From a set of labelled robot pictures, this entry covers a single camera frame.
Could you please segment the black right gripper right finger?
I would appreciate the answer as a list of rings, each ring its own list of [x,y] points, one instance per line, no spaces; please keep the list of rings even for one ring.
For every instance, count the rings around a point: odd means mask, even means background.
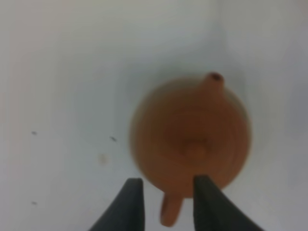
[[[196,231],[261,231],[205,175],[193,179],[193,222]]]

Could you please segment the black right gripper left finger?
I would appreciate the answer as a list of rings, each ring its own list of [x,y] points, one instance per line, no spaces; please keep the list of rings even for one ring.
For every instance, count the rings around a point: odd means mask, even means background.
[[[143,181],[129,178],[90,231],[144,231]]]

